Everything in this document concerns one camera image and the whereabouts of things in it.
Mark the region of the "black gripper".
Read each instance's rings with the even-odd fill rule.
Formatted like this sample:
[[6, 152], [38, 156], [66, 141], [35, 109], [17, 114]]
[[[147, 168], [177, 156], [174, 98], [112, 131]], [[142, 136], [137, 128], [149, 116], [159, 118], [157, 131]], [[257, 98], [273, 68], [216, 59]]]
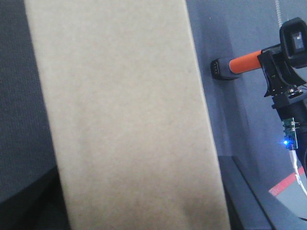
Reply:
[[258, 55], [263, 74], [267, 82], [264, 97], [272, 96], [272, 108], [281, 120], [293, 118], [296, 123], [298, 149], [296, 155], [304, 172], [307, 172], [307, 93], [297, 92], [288, 95], [290, 89], [294, 91], [307, 82], [287, 64], [281, 53], [274, 54], [271, 50]]

